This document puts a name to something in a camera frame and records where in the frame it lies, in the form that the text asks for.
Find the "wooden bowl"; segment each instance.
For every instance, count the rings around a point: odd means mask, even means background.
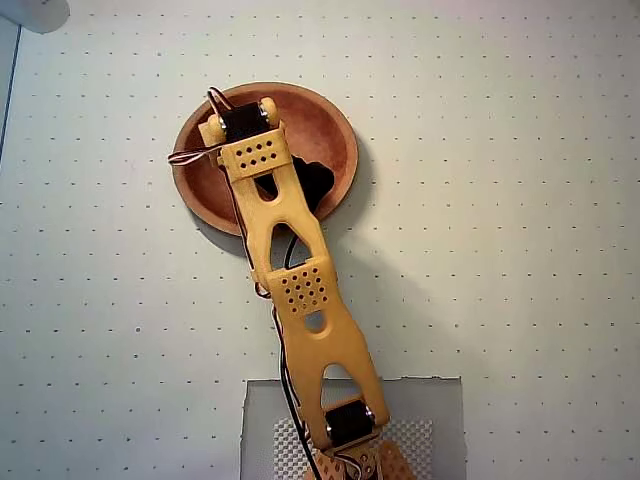
[[[358,163],[353,129],[340,110],[317,93],[286,83],[249,83],[224,94],[234,105],[273,98],[286,124],[291,153],[307,163],[324,164],[335,176],[333,188],[315,211],[319,220],[329,215],[347,194]],[[204,146],[198,124],[212,113],[209,102],[193,112],[178,134],[174,152]],[[176,187],[193,213],[219,230],[240,235],[224,175],[208,158],[172,168]]]

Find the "yellow 3d-printed link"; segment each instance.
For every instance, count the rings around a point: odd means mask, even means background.
[[[199,126],[207,146],[220,140],[217,125],[213,115]],[[320,224],[307,207],[282,124],[223,145],[216,160],[227,172],[245,225],[252,277],[271,293],[277,308],[291,380],[300,399],[299,413],[309,426],[314,445],[323,451],[332,448],[321,404],[322,379],[331,364],[343,366],[359,385],[362,396],[358,398],[373,413],[374,432],[379,432],[389,420],[382,388],[364,336],[340,297],[331,256]],[[255,182],[269,173],[278,189],[270,201],[261,198]],[[311,252],[304,264],[289,270],[274,270],[271,265],[272,232],[279,223],[287,224]],[[305,317],[314,312],[322,312],[324,324],[310,330]]]

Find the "yellow robotic arm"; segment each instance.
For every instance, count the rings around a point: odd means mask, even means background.
[[[364,336],[340,296],[320,224],[305,201],[278,109],[270,98],[234,107],[213,88],[209,100],[214,113],[199,125],[207,147],[203,152],[226,174],[256,291],[273,301],[283,349],[283,388],[312,466],[308,475],[323,478],[318,461],[331,459],[338,469],[346,466],[343,472],[351,478],[382,478],[382,454],[371,441],[389,421],[389,412]],[[265,200],[256,181],[268,174],[277,194]],[[271,264],[272,232],[278,224],[289,226],[308,247],[311,257],[303,264]],[[322,324],[309,327],[305,318],[310,314],[321,314]],[[331,364],[344,367],[361,394],[323,408],[323,376]],[[305,426],[326,456],[312,459]]]

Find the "dotted paper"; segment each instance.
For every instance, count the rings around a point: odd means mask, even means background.
[[[166,154],[256,80],[353,124],[342,293],[381,376],[462,376],[469,478],[638,477],[637,2],[71,11],[23,31],[2,155],[0,477],[239,477],[277,338]]]

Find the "cutout hole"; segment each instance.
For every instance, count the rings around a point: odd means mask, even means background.
[[[255,165],[256,160],[251,160],[251,165]],[[256,183],[256,190],[258,190],[258,195],[265,202],[271,202],[278,198],[278,185],[276,184],[275,178],[273,178],[272,173],[265,173],[264,175],[260,175],[258,178],[254,179]]]
[[[322,408],[329,408],[362,392],[342,365],[329,365],[322,375]]]
[[[259,185],[259,182],[263,178],[269,177],[272,178],[272,175],[262,175],[255,179],[255,181]],[[266,196],[264,193],[260,193],[260,198],[264,201],[273,201],[277,197],[274,198]],[[287,249],[291,243],[291,239],[294,236],[295,233],[286,223],[279,223],[274,227],[273,231],[271,232],[271,252],[269,257],[271,259],[271,267],[273,268],[273,270],[278,270],[285,267],[285,257],[287,254]],[[297,267],[298,265],[304,263],[308,258],[311,258],[311,251],[304,242],[298,239],[289,258],[289,268],[291,269]],[[289,283],[295,284],[296,281],[299,281],[299,277],[301,278],[302,276],[302,272],[296,272],[295,275],[288,278]]]
[[[304,317],[304,326],[312,333],[320,333],[327,326],[326,323],[327,321],[322,312],[309,313]]]

